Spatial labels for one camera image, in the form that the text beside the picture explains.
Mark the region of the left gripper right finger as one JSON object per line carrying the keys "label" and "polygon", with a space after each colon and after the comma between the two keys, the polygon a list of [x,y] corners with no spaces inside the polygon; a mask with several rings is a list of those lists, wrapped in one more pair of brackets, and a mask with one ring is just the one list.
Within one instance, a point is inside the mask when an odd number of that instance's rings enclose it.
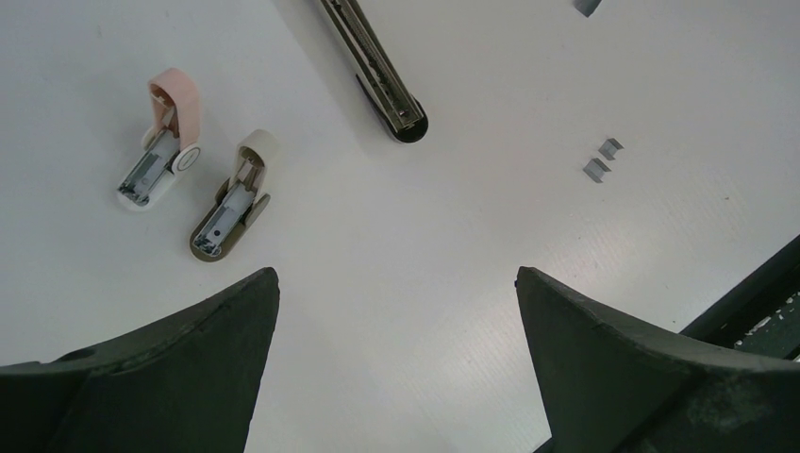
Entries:
{"label": "left gripper right finger", "polygon": [[700,342],[523,267],[549,452],[795,452],[799,366]]}

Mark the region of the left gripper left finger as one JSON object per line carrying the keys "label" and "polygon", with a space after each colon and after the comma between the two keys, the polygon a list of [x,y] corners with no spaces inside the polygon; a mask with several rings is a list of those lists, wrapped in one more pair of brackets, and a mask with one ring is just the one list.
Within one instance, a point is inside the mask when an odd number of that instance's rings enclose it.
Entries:
{"label": "left gripper left finger", "polygon": [[263,268],[184,310],[61,358],[1,370],[5,452],[241,452],[275,332]]}

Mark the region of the small beige stapler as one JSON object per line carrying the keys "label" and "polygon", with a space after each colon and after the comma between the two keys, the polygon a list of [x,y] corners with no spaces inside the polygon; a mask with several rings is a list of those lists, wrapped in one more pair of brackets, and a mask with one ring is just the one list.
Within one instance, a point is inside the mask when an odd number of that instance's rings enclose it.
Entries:
{"label": "small beige stapler", "polygon": [[220,186],[214,205],[190,235],[190,251],[202,262],[224,259],[271,200],[266,178],[278,155],[273,134],[256,129],[236,148],[234,171]]}

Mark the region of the staple strip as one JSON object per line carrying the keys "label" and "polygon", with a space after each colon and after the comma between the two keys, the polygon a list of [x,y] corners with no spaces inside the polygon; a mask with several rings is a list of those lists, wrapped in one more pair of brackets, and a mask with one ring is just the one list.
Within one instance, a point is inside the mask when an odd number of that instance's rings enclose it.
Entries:
{"label": "staple strip", "polygon": [[584,17],[591,17],[597,10],[602,0],[574,0],[573,7]]}
{"label": "staple strip", "polygon": [[583,172],[595,183],[603,183],[605,174],[611,169],[599,158],[590,159],[583,167]]}
{"label": "staple strip", "polygon": [[598,152],[607,160],[615,160],[616,154],[625,147],[615,138],[608,138],[599,147]]}

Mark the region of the small pink white stapler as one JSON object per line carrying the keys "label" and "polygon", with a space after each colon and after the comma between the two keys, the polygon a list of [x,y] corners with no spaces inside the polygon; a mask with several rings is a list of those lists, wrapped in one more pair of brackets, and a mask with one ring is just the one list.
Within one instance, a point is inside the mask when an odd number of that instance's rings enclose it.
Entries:
{"label": "small pink white stapler", "polygon": [[199,91],[183,71],[169,68],[148,81],[153,124],[142,137],[142,156],[116,188],[128,210],[145,211],[192,168],[199,145],[202,110]]}

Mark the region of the grey black long stapler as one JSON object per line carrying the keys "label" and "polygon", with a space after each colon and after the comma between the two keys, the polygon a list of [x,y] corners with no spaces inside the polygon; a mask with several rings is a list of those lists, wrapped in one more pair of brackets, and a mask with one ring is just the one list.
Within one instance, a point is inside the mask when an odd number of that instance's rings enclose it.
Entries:
{"label": "grey black long stapler", "polygon": [[389,134],[400,143],[420,141],[429,128],[428,116],[397,73],[360,4],[351,0],[322,0],[317,4]]}

